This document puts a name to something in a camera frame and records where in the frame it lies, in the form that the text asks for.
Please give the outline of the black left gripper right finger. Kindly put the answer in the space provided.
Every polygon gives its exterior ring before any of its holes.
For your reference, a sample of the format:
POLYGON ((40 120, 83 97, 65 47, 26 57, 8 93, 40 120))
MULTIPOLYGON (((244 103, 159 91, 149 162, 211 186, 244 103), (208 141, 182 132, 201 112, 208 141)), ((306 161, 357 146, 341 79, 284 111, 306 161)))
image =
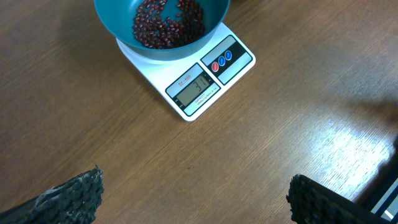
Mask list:
POLYGON ((382 223, 382 218, 305 175, 292 177, 286 199, 291 220, 297 224, 382 223))

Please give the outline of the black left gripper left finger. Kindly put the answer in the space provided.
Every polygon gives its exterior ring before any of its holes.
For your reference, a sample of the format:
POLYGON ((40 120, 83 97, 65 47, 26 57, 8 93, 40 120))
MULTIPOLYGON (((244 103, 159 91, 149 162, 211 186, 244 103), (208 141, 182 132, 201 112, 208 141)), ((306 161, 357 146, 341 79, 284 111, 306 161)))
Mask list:
POLYGON ((1 223, 93 223, 104 192, 95 167, 1 213, 1 223))

